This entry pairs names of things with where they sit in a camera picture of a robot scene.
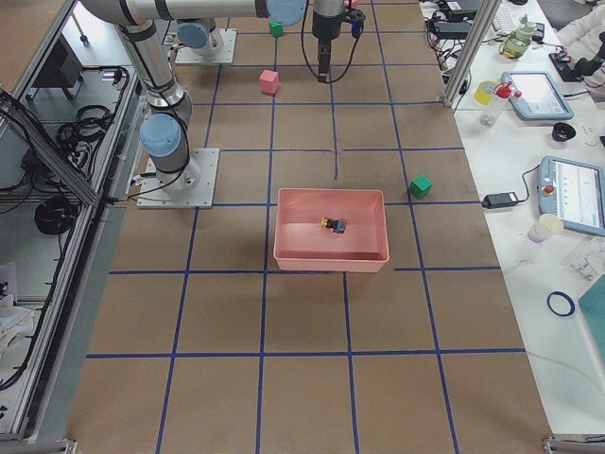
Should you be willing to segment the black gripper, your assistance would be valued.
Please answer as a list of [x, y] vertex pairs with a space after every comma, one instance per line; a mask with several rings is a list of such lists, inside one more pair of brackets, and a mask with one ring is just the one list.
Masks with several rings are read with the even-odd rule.
[[330, 73], [332, 41], [318, 39], [318, 80], [327, 80]]

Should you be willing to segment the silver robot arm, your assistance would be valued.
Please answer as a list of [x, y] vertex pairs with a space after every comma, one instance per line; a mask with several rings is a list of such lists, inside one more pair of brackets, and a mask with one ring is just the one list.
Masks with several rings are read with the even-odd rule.
[[280, 1], [84, 1], [82, 5], [115, 26], [142, 79], [150, 117], [143, 121], [140, 139], [155, 165], [160, 187], [170, 190], [193, 185], [199, 172], [191, 164], [188, 145], [192, 100], [177, 82], [155, 21], [180, 20], [202, 26], [196, 46], [204, 47], [212, 36], [205, 27], [216, 18], [277, 19], [280, 10], [295, 11]]
[[351, 26], [351, 34], [358, 41], [364, 31], [366, 15], [351, 1], [162, 1], [158, 13], [177, 23], [180, 44], [212, 59], [223, 49], [225, 37], [232, 32], [216, 27], [217, 18], [269, 18], [278, 26], [301, 26], [300, 40], [304, 40], [307, 13], [312, 11], [311, 32], [318, 40], [318, 67], [309, 71], [323, 84], [339, 81], [331, 75], [332, 43], [344, 24]]

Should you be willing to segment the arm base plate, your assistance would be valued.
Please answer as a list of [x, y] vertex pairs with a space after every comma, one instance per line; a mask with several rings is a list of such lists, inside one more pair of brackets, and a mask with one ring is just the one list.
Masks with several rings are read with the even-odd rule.
[[210, 208], [215, 194], [216, 174], [220, 150], [218, 148], [191, 148], [190, 160], [177, 181], [171, 182], [163, 173], [156, 173], [155, 165], [147, 159], [146, 172], [154, 176], [143, 179], [142, 196], [137, 197], [141, 209]]
[[204, 30], [177, 32], [181, 49], [177, 52], [177, 65], [218, 65], [233, 62], [237, 30], [216, 28], [210, 33]]

